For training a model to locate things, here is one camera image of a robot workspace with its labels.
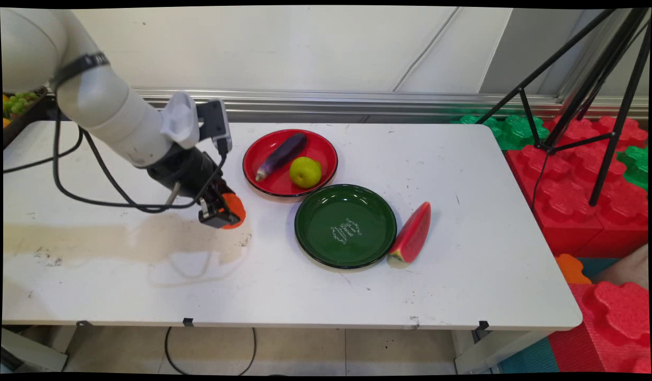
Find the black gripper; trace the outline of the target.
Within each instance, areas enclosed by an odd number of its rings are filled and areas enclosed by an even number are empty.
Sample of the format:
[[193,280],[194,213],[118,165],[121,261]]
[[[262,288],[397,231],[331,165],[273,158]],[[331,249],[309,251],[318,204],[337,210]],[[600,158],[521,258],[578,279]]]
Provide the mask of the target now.
[[201,224],[225,230],[241,226],[241,200],[222,180],[222,170],[207,153],[172,147],[146,170],[150,178],[172,191],[180,184],[176,195],[198,203]]

